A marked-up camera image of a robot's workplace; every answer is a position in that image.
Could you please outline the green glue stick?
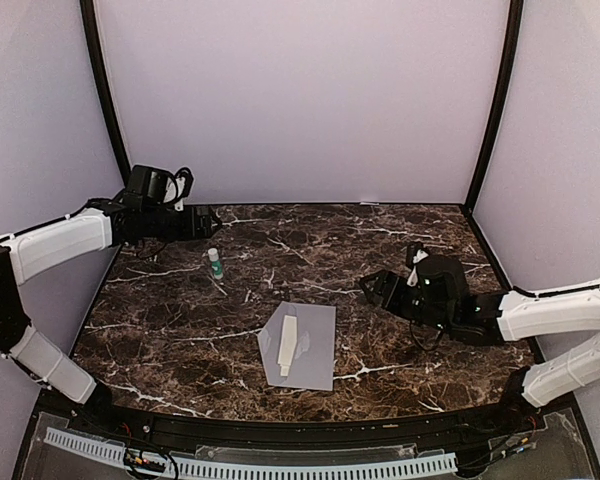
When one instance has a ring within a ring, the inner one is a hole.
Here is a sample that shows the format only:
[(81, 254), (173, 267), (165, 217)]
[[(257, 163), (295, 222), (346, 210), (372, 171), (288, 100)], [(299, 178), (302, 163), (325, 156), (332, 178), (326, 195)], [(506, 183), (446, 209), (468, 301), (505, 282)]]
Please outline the green glue stick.
[(211, 264), (213, 277), (217, 280), (222, 280), (224, 277), (224, 270), (220, 260), (219, 251), (216, 248), (210, 248), (207, 251), (207, 254)]

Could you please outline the white letter paper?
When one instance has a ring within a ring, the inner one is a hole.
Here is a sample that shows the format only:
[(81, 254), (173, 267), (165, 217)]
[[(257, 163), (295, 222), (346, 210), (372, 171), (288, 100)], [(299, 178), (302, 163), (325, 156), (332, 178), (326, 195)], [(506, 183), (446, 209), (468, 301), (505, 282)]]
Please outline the white letter paper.
[(298, 318), (296, 315), (287, 314), (282, 319), (277, 355), (277, 365), (281, 377), (289, 376), (291, 365), (294, 360), (298, 335), (297, 324)]

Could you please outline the grey envelope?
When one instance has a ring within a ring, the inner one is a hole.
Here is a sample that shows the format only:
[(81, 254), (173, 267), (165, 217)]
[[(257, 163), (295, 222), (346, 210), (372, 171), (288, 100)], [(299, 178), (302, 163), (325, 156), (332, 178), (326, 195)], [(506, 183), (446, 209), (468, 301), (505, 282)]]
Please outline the grey envelope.
[[(288, 377), (277, 365), (281, 324), (285, 315), (296, 315), (297, 345)], [(336, 308), (283, 301), (258, 334), (258, 345), (267, 383), (281, 388), (332, 391)]]

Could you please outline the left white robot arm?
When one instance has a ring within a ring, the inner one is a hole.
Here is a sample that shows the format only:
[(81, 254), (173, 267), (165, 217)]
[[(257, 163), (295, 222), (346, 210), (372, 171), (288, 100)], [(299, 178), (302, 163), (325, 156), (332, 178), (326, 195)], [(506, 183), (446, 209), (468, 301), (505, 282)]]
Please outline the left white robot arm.
[(121, 427), (120, 412), (110, 406), (110, 389), (34, 326), (19, 289), (92, 252), (147, 239), (169, 244), (213, 237), (222, 226), (215, 211), (185, 201), (194, 182), (187, 167), (170, 173), (136, 165), (114, 197), (89, 199), (73, 213), (0, 237), (0, 356), (83, 406), (83, 421), (100, 436), (114, 435)]

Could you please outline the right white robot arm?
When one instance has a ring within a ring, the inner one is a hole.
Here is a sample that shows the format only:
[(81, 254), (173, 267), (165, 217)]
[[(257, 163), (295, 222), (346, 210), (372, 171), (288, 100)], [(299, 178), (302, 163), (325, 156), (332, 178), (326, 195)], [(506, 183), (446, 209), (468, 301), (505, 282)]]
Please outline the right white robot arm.
[(514, 432), (529, 411), (600, 379), (600, 278), (558, 290), (473, 294), (461, 262), (423, 249), (408, 276), (379, 270), (360, 279), (366, 300), (465, 345), (487, 347), (548, 334), (591, 331), (560, 356), (512, 373), (490, 413), (501, 434)]

